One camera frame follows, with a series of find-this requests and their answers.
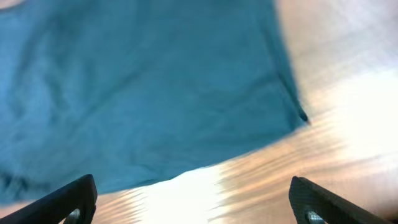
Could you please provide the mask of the dark blue shorts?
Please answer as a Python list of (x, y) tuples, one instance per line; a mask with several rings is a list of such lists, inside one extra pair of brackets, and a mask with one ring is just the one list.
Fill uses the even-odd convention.
[(246, 154), (307, 120), (273, 1), (24, 1), (1, 11), (1, 203), (101, 194)]

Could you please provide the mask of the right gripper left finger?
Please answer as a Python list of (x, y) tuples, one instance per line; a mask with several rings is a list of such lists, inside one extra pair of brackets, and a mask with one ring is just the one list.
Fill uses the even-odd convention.
[(96, 211), (97, 198), (93, 176), (84, 175), (1, 218), (1, 224), (90, 224)]

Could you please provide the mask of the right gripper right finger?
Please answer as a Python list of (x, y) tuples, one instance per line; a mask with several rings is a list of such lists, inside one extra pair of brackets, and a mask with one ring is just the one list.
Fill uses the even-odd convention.
[(393, 224), (304, 177), (292, 177), (289, 202), (297, 224)]

